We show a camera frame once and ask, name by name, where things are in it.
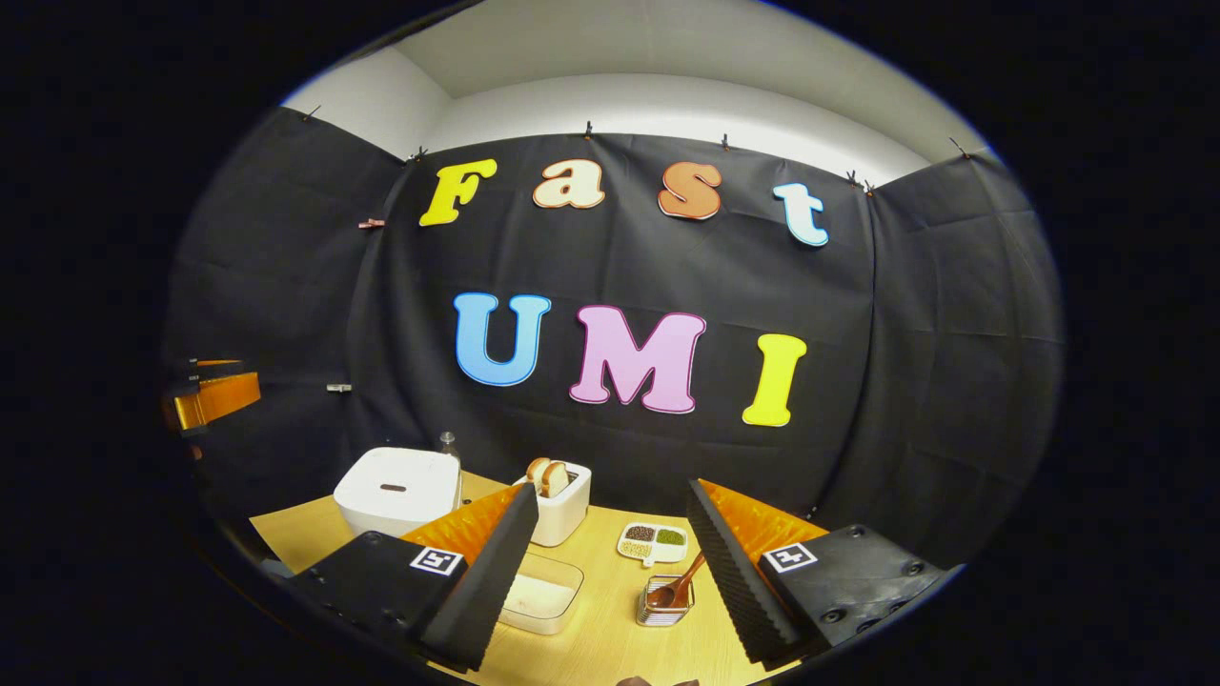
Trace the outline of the black backdrop cloth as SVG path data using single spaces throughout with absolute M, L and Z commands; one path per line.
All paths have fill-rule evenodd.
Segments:
M 281 109 L 235 146 L 170 276 L 166 359 L 260 381 L 200 439 L 204 499 L 244 535 L 365 450 L 444 431 L 501 482 L 570 457 L 594 504 L 680 515 L 684 481 L 710 478 L 941 566 L 976 555 L 1036 472 L 1061 291 L 989 153 L 867 198 L 671 135 L 405 164 L 301 117 Z

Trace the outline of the wooden spoon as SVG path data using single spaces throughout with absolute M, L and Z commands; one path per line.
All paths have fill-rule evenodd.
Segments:
M 645 596 L 645 607 L 649 608 L 650 612 L 676 612 L 676 609 L 687 608 L 689 605 L 693 577 L 704 563 L 704 552 L 699 552 L 691 568 L 680 579 L 671 581 L 658 590 L 650 591 L 649 594 Z

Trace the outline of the white divided bean dish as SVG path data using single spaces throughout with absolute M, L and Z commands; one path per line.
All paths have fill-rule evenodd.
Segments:
M 687 555 L 691 533 L 684 529 L 661 524 L 632 522 L 623 525 L 616 543 L 620 555 L 632 557 L 645 568 L 655 563 L 681 563 Z

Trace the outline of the clear plastic container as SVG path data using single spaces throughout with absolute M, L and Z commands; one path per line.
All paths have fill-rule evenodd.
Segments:
M 550 557 L 529 555 L 529 553 L 527 553 L 527 555 L 522 558 L 521 566 L 518 566 L 518 572 L 516 572 L 516 575 L 528 575 L 536 579 L 566 585 L 572 587 L 572 590 L 577 590 L 577 593 L 575 594 L 571 605 L 567 608 L 567 612 L 562 613 L 560 619 L 536 620 L 500 612 L 499 621 L 510 627 L 518 627 L 520 630 L 527 631 L 527 634 L 544 636 L 561 634 L 562 629 L 569 625 L 570 620 L 575 615 L 573 607 L 577 594 L 580 594 L 580 587 L 582 587 L 584 581 L 584 574 L 580 571 L 580 568 L 571 564 L 550 559 Z

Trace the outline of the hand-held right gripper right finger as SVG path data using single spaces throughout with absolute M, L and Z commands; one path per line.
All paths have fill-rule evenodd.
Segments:
M 849 651 L 954 580 L 859 524 L 834 531 L 693 478 L 684 505 L 749 660 L 773 669 Z

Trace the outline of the white rice cooker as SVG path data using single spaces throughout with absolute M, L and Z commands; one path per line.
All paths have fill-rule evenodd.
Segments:
M 405 535 L 458 509 L 461 485 L 458 457 L 378 447 L 340 478 L 333 499 L 355 535 Z

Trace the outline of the white rice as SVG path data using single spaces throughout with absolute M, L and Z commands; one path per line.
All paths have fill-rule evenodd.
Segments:
M 577 590 L 558 582 L 516 575 L 501 612 L 526 619 L 554 620 L 567 612 Z

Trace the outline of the clear wire chopstick holder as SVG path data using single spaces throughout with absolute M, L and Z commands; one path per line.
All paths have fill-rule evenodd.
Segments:
M 687 603 L 684 605 L 677 605 L 672 608 L 654 608 L 647 603 L 647 594 L 658 591 L 660 587 L 680 580 L 680 575 L 653 575 L 648 579 L 648 582 L 640 590 L 638 594 L 638 607 L 636 621 L 640 626 L 651 627 L 667 627 L 672 626 L 684 616 L 688 616 L 689 612 L 695 605 L 695 591 L 694 585 L 691 586 L 688 591 Z

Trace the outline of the white toaster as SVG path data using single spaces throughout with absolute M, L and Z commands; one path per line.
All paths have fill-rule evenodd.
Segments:
M 558 496 L 537 496 L 538 521 L 531 542 L 543 547 L 558 547 L 580 526 L 590 500 L 590 470 L 583 465 L 566 463 L 571 482 Z

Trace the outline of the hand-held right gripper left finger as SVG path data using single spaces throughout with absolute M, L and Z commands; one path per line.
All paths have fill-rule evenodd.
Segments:
M 396 658 L 479 669 L 538 521 L 514 485 L 410 533 L 368 533 L 288 580 L 296 601 Z

